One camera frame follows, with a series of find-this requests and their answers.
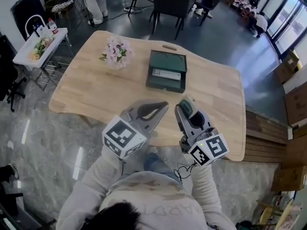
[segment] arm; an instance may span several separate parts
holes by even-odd
[[[77,182],[64,203],[57,221],[57,230],[79,230],[85,219],[98,213],[101,201],[120,170],[118,157],[108,148]]]
[[[193,180],[192,196],[200,204],[206,221],[216,225],[220,230],[235,230],[232,221],[222,212],[211,165],[194,167],[191,176]]]

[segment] dark green case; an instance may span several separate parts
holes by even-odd
[[[153,69],[179,72],[179,81],[153,76]],[[152,50],[150,53],[146,86],[183,93],[186,90],[187,59],[185,55]]]

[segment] marble floor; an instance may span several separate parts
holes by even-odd
[[[131,0],[109,0],[109,17],[122,13]],[[120,35],[165,40],[210,60],[239,69],[243,76],[246,103],[280,121],[286,120],[283,90],[272,74],[278,61],[265,36],[255,39],[240,26],[235,14],[224,4],[212,12],[213,19],[197,27],[199,18],[190,14],[184,31],[174,42],[174,18],[161,16],[161,24],[151,36],[148,18],[151,10],[102,24],[98,29]],[[75,51],[78,51],[94,31],[83,20],[69,32]],[[56,55],[65,56],[59,50]],[[57,219],[59,211],[77,180],[98,158],[101,132],[104,124],[89,128],[76,115],[56,114],[49,110],[48,102],[54,91],[47,86],[41,91],[32,82],[23,86],[25,99],[16,101],[15,113],[6,102],[0,103],[0,166],[14,162],[20,180],[15,190],[24,193],[28,211],[47,221]],[[165,148],[162,157],[174,167],[180,155],[178,147]],[[213,164],[213,176],[221,198],[223,212],[236,223],[251,219],[256,199],[266,195],[271,187],[277,164],[231,162],[220,160]]]

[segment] wooden table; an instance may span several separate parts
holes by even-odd
[[[112,34],[97,31],[86,41],[67,68],[54,91],[49,108],[57,113],[74,113],[108,123],[132,102],[158,99],[169,103],[169,110],[156,127],[150,143],[178,145],[182,137],[174,108],[183,94],[145,87],[151,50],[187,56],[186,91],[223,133],[229,146],[227,158],[241,161],[245,152],[246,117],[242,79],[238,70],[201,58],[184,48],[163,41],[127,38],[135,57],[129,66],[110,70],[101,61],[106,40]],[[168,45],[177,51],[162,47]]]

